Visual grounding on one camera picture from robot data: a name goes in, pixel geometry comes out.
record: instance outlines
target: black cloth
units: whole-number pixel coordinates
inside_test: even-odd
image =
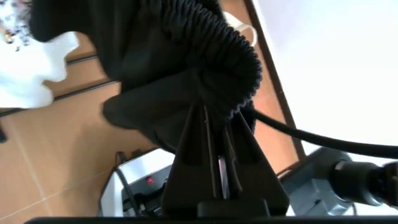
[[[252,107],[261,81],[254,49],[228,27],[217,0],[33,0],[30,16],[41,42],[86,34],[107,76],[121,82],[104,117],[171,150],[192,103],[206,104],[217,130]]]

